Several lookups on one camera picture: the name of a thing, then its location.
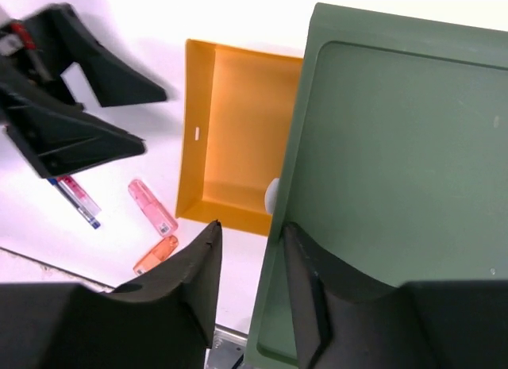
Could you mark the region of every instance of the green box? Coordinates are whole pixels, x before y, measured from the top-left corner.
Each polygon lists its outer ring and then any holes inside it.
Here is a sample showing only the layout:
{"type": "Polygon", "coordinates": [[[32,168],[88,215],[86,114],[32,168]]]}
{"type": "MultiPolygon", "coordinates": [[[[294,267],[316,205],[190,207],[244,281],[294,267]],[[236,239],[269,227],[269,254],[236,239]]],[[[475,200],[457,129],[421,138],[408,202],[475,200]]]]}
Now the green box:
{"type": "Polygon", "coordinates": [[[284,221],[392,286],[508,278],[507,69],[508,33],[316,5],[251,364],[296,367],[284,221]]]}

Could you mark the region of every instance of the pen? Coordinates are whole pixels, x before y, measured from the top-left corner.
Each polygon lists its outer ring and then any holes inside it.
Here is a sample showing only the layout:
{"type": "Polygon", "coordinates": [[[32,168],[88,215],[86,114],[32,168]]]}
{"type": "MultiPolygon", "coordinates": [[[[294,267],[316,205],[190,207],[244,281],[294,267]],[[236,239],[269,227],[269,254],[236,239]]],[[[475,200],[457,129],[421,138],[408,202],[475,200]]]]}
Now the pen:
{"type": "Polygon", "coordinates": [[[87,208],[82,206],[72,194],[69,194],[56,179],[48,179],[48,181],[76,208],[76,210],[78,210],[78,213],[81,214],[90,225],[92,225],[92,228],[98,229],[101,224],[87,208]]]}

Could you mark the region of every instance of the orange tray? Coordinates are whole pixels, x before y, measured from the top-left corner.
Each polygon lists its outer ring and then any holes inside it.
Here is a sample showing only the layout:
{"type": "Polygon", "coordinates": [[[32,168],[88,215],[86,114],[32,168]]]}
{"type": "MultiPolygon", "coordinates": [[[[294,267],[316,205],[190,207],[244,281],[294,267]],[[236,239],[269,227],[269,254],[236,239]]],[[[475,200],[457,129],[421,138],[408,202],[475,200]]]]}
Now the orange tray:
{"type": "Polygon", "coordinates": [[[267,235],[302,59],[188,40],[176,217],[267,235]]]}

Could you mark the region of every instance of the green tray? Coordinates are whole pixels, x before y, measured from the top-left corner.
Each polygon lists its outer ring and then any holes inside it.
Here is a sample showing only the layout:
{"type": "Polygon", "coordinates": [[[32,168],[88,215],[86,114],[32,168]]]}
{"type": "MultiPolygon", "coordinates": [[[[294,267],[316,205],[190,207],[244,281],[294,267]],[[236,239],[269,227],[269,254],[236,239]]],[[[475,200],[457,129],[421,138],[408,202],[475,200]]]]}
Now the green tray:
{"type": "Polygon", "coordinates": [[[316,5],[251,364],[296,366],[284,221],[393,286],[508,278],[507,69],[508,33],[316,5]]]}

